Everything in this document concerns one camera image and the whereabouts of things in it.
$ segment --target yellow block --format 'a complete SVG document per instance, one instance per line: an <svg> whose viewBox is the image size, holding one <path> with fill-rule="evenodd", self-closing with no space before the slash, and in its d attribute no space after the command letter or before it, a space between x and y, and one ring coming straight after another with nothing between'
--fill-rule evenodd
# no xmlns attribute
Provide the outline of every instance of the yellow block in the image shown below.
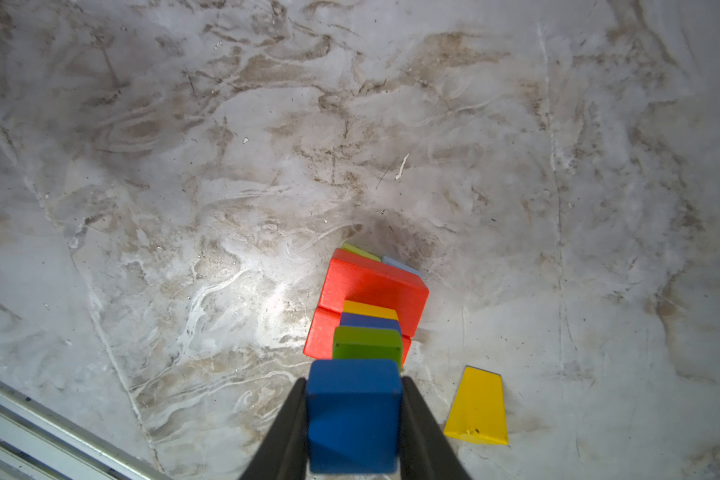
<svg viewBox="0 0 720 480"><path fill-rule="evenodd" d="M391 308L369 305L367 303L352 302L351 300L344 300L344 312L400 321L398 319L398 313Z"/></svg>
<svg viewBox="0 0 720 480"><path fill-rule="evenodd" d="M470 443L509 445L501 375L464 369L444 434Z"/></svg>
<svg viewBox="0 0 720 480"><path fill-rule="evenodd" d="M377 262L381 262L382 259L378 258L376 255L369 254L365 250L360 250L354 245L350 245L346 242L342 244L342 250L346 250L347 252L352 252L353 254L357 254L360 256L364 256L365 258L370 258L371 260L376 260Z"/></svg>

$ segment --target red arch block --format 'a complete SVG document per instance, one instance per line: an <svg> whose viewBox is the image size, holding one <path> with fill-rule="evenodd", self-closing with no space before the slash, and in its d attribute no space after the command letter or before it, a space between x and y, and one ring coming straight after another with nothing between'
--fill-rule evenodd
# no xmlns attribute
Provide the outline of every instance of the red arch block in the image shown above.
<svg viewBox="0 0 720 480"><path fill-rule="evenodd" d="M391 308L398 313L403 335L412 338L428 297L420 276L337 248L318 306L341 313L344 300L354 300Z"/></svg>
<svg viewBox="0 0 720 480"><path fill-rule="evenodd" d="M304 345L304 355L313 359L330 360L333 357L333 331L340 321L340 313L317 307ZM411 338L403 335L403 364L410 349Z"/></svg>

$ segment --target lime green block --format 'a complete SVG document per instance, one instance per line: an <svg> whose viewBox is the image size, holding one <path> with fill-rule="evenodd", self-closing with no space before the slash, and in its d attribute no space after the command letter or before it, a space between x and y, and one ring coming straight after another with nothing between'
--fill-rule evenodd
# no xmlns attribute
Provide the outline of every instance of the lime green block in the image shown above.
<svg viewBox="0 0 720 480"><path fill-rule="evenodd" d="M333 359L390 359L403 368L403 338L396 330L337 326L333 333Z"/></svg>
<svg viewBox="0 0 720 480"><path fill-rule="evenodd" d="M377 262L381 262L382 259L378 258L376 255L371 255L365 250L360 250L354 245L350 245L346 242L342 244L342 250L346 250L347 252L352 252L353 254L357 254L360 256L364 256L365 258L370 258L371 260L376 260Z"/></svg>

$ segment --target block tower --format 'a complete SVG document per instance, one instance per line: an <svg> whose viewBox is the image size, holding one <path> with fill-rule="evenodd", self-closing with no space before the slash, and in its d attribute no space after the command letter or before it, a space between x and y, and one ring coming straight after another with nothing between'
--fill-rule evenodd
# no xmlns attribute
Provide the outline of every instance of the block tower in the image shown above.
<svg viewBox="0 0 720 480"><path fill-rule="evenodd" d="M304 353L318 359L306 384L313 473L392 473L397 467L403 368L429 290L421 274L343 244Z"/></svg>

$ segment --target light blue block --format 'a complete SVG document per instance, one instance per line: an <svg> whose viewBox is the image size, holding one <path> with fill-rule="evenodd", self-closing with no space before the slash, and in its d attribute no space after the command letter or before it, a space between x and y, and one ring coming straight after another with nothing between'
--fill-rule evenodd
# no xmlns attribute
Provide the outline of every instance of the light blue block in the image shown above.
<svg viewBox="0 0 720 480"><path fill-rule="evenodd" d="M398 262L398 261L395 260L394 258L390 258L390 257L388 257L388 256L386 256L386 255L384 255L384 256L382 257L382 263L383 263L383 264L387 264L387 265L396 266L396 267L399 268L400 270L405 270L406 272L411 272L411 273L414 274L414 275L422 276L422 272L419 272L419 271L416 270L415 268L411 268L410 266L404 264L403 262Z"/></svg>
<svg viewBox="0 0 720 480"><path fill-rule="evenodd" d="M400 322L391 319L378 318L377 316L360 315L359 313L342 313L341 326L362 326L367 329L389 329L396 330L400 335Z"/></svg>
<svg viewBox="0 0 720 480"><path fill-rule="evenodd" d="M306 394L312 473L394 473L402 398L397 363L315 360Z"/></svg>

